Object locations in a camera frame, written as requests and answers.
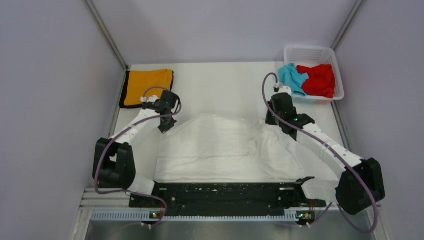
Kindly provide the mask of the white t-shirt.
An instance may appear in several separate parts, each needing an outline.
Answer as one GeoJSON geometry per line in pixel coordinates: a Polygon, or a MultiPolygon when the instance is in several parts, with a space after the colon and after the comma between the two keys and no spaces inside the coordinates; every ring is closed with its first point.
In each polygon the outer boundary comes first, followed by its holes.
{"type": "Polygon", "coordinates": [[[155,179],[164,183],[291,182],[306,175],[296,142],[264,120],[201,114],[169,130],[155,179]]]}

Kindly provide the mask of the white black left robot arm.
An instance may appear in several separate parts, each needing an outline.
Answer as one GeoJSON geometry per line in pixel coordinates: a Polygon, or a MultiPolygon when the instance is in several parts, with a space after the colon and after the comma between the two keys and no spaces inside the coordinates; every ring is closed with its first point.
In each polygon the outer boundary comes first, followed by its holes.
{"type": "Polygon", "coordinates": [[[114,189],[109,193],[129,192],[141,196],[149,207],[160,202],[154,181],[161,134],[172,129],[174,116],[182,110],[180,97],[164,90],[161,97],[141,98],[141,109],[135,118],[110,138],[100,138],[95,145],[93,161],[94,189],[100,184],[114,189]]]}

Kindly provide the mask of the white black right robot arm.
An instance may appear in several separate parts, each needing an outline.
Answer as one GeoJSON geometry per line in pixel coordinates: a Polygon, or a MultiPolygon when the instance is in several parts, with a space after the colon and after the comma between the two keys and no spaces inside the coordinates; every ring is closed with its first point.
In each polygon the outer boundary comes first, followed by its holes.
{"type": "Polygon", "coordinates": [[[335,175],[334,180],[311,177],[293,192],[299,206],[312,200],[333,202],[349,215],[357,215],[367,208],[377,209],[386,196],[382,168],[374,158],[364,159],[333,140],[307,114],[299,114],[294,107],[288,86],[275,86],[268,108],[266,123],[278,126],[295,142],[307,148],[335,175]]]}

